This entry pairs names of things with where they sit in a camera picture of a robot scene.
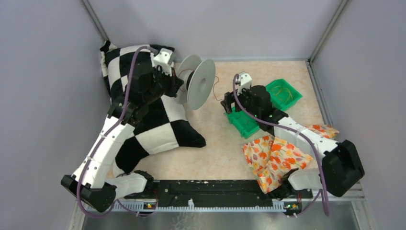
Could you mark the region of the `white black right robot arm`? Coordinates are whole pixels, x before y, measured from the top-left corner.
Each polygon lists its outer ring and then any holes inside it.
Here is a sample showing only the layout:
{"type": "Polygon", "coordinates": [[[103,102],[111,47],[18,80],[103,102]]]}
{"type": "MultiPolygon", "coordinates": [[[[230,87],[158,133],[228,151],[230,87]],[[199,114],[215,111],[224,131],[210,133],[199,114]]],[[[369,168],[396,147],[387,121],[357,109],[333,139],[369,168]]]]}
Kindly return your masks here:
{"type": "Polygon", "coordinates": [[[342,197],[365,175],[356,146],[351,141],[338,142],[295,122],[272,104],[265,86],[234,89],[225,93],[220,104],[227,114],[232,111],[245,113],[275,140],[286,140],[315,159],[315,168],[304,166],[287,170],[287,180],[281,184],[281,192],[286,197],[294,197],[303,189],[320,189],[323,194],[342,197]]]}

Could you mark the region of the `grey perforated cable spool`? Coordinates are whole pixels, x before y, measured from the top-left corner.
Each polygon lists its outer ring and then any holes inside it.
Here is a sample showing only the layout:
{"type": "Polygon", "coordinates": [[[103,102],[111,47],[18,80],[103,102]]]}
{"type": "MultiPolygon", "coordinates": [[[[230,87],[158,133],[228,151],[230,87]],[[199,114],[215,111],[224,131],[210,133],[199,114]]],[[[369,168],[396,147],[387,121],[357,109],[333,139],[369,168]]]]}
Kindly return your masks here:
{"type": "Polygon", "coordinates": [[[203,106],[209,97],[215,80],[215,63],[211,59],[202,60],[198,55],[187,56],[175,71],[183,84],[174,98],[178,104],[186,104],[191,110],[203,106]]]}

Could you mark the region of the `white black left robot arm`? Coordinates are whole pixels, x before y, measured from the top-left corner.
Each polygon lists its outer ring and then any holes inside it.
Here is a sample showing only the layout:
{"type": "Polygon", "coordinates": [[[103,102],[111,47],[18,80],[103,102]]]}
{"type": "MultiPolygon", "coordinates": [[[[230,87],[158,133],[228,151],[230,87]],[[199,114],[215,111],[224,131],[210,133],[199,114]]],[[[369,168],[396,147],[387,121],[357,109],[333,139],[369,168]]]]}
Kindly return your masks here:
{"type": "Polygon", "coordinates": [[[61,185],[78,203],[105,212],[117,199],[131,194],[153,194],[152,176],[136,171],[149,155],[177,147],[203,147],[205,139],[185,116],[184,107],[161,91],[147,92],[142,102],[135,91],[126,93],[115,82],[104,126],[86,159],[61,185]]]}

